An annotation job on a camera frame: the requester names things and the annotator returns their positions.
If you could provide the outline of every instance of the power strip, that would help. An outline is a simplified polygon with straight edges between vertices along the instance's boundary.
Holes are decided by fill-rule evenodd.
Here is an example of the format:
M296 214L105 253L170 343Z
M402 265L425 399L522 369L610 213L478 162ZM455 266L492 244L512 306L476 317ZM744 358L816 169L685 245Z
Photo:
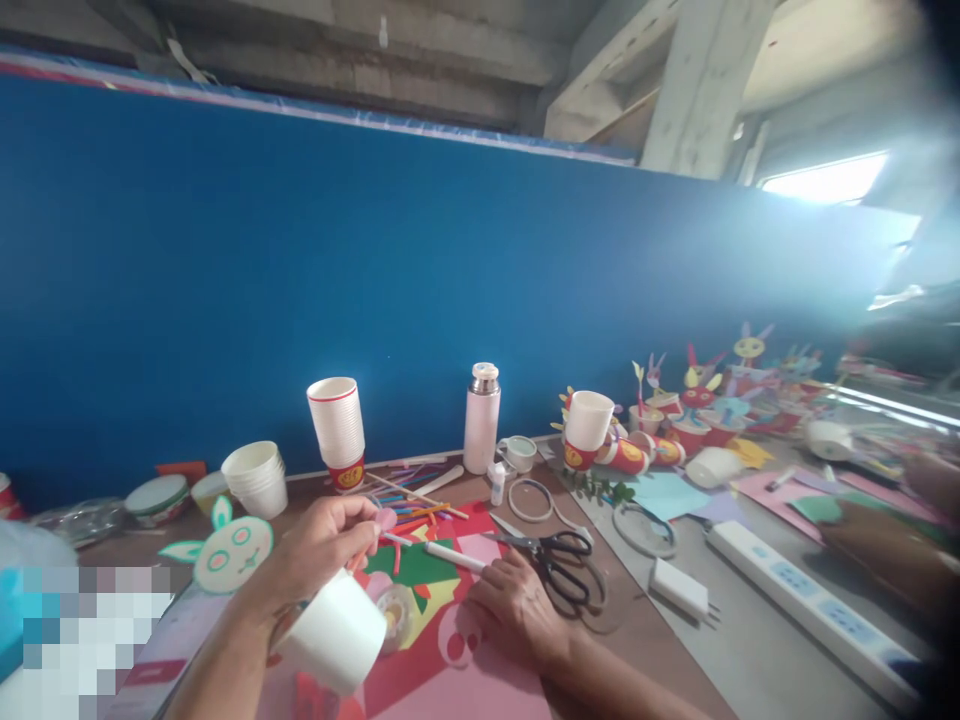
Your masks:
M714 525L707 542L881 697L911 715L917 691L893 667L919 660L738 522Z

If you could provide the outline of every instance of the window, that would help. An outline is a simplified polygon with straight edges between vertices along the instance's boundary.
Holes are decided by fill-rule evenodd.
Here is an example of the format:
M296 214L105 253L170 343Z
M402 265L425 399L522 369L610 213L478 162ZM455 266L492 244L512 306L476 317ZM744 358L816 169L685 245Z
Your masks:
M859 205L887 158L889 153L877 153L777 175L760 183L760 189L827 205Z

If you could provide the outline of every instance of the white lid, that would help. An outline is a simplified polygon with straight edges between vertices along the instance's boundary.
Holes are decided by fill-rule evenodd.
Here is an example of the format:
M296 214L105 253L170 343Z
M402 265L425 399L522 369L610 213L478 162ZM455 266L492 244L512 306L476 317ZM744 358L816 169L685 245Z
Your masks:
M128 512L144 513L160 508L187 490L187 478L183 475L164 475L145 482L127 495L124 506Z
M473 376L477 380L496 380L500 371L493 363L477 363L473 366Z

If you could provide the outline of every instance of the thermos bottle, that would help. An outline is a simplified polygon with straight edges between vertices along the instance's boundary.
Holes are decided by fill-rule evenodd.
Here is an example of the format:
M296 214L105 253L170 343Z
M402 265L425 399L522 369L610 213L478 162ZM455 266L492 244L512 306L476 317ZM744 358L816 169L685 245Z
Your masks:
M492 363L473 366L473 382L467 390L467 422L463 434L463 466L483 475L497 452L497 420L500 418L500 371Z

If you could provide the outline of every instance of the blue board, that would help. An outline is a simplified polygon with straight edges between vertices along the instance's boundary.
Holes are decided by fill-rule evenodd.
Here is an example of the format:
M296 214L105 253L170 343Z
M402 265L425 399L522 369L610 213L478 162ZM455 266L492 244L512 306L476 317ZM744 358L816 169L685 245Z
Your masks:
M743 188L0 77L0 470L29 510L276 440L322 468L305 390L360 385L367 459L462 447L474 362L501 434L631 359L827 351L909 223Z

